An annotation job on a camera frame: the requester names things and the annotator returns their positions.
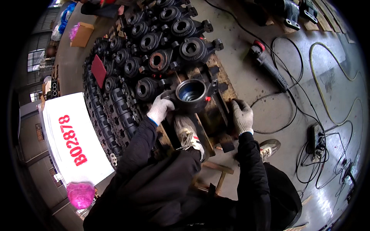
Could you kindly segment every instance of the red sanding pad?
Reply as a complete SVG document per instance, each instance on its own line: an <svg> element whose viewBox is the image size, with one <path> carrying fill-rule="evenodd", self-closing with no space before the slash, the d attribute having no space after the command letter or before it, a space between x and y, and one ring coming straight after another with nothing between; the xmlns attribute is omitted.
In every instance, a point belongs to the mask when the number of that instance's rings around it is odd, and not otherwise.
<svg viewBox="0 0 370 231"><path fill-rule="evenodd" d="M100 89L103 88L103 82L105 76L107 75L107 71L98 55L95 55L95 58L92 61L91 72L95 76L96 82L98 83Z"/></svg>

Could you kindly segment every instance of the power strip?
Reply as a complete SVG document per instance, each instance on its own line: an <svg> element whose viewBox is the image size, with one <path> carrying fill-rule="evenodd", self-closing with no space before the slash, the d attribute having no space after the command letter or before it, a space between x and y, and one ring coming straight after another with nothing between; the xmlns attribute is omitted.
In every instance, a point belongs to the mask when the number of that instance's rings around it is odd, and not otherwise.
<svg viewBox="0 0 370 231"><path fill-rule="evenodd" d="M311 150L313 151L312 159L320 159L321 153L325 148L325 136L324 133L321 130L321 127L318 123L312 125L308 129L308 135L309 135L309 146L311 147Z"/></svg>

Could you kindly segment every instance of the white work glove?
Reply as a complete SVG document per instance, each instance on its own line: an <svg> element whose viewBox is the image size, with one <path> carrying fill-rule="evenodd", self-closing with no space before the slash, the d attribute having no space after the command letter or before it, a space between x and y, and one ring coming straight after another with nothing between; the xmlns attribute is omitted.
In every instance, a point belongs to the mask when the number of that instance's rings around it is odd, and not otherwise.
<svg viewBox="0 0 370 231"><path fill-rule="evenodd" d="M155 98L152 108L147 113L149 119L151 119L157 126L164 120L164 118L166 118L167 112L175 109L175 105L171 100L161 99L162 94Z"/></svg>
<svg viewBox="0 0 370 231"><path fill-rule="evenodd" d="M234 111L234 125L238 135L244 132L250 132L253 135L253 111L251 107L244 100L233 99L232 108Z"/></svg>

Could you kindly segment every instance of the white sneaker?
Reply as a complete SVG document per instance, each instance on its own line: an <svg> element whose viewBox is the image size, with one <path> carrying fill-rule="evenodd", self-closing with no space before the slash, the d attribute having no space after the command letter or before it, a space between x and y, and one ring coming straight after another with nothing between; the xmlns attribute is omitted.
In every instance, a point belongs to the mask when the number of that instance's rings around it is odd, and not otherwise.
<svg viewBox="0 0 370 231"><path fill-rule="evenodd" d="M179 138L181 147L178 149L188 150L193 147L201 152L201 161L204 159L204 148L196 134L196 128L191 119L187 116L175 117L175 131Z"/></svg>
<svg viewBox="0 0 370 231"><path fill-rule="evenodd" d="M281 146L280 141L276 139L270 139L263 141L260 144L260 155L263 162L267 161L267 158L272 156Z"/></svg>

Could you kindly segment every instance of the yellow cable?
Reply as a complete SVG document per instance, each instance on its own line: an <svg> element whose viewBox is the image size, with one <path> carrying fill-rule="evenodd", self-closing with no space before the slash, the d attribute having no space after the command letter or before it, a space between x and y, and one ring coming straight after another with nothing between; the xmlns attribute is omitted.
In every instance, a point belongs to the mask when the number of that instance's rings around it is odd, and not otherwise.
<svg viewBox="0 0 370 231"><path fill-rule="evenodd" d="M325 110L326 110L327 115L329 116L330 120L331 120L335 125L340 126L340 125L344 124L344 123L346 122L346 120L348 119L348 117L350 116L350 114L351 114L351 112L352 112L352 109L353 109L353 106L354 106L354 104L356 103L356 101L358 100L358 101L360 102L361 107L362 107L362 102L361 102L360 98L359 98L359 97L357 97L357 98L353 101L352 107L351 107L351 109L350 109L350 111L349 111L349 113L348 113L347 117L346 117L342 122L337 123L337 122L335 122L335 121L333 120L333 118L331 117L331 115L330 115L330 113L329 113L329 109L327 108L327 105L326 105L326 102L325 102L325 99L324 99L324 95L323 95L323 93L322 93L322 91L321 91L321 88L320 88L320 86L319 86L319 82L317 81L317 78L316 78L316 75L315 75L315 70L313 69L313 64L312 64L312 50L313 50L313 48L314 48L316 45L320 45L320 46L324 47L326 50L328 50L328 51L330 52L330 54L333 56L333 58L335 59L335 61L336 61L336 62L337 62L337 64L338 64L338 66L339 66L339 67L340 67L340 69L342 70L343 74L346 76L346 78L347 78L349 81L354 81L354 80L356 79L356 77L357 77L357 74L358 74L358 73L360 73L360 71L357 71L357 72L356 72L356 75L354 76L354 78L352 78L352 79L351 79L351 78L347 75L347 73L344 71L344 69L343 69L343 67L341 66L341 64L339 63L339 61L338 61L337 57L335 57L335 55L334 55L334 54L333 54L333 52L329 49L329 47L327 47L325 44L323 44L323 43L321 43L321 42L317 42L317 43L314 43L314 44L312 44L312 45L311 45L309 56L310 56L310 66L311 66L311 72L312 72L312 75L313 75L313 79L315 80L316 86L317 86L317 88L318 88L318 90L319 90L319 93L320 93L320 96L321 96L321 100L322 100L322 101L323 101L323 103L324 103L324 107L325 107Z"/></svg>

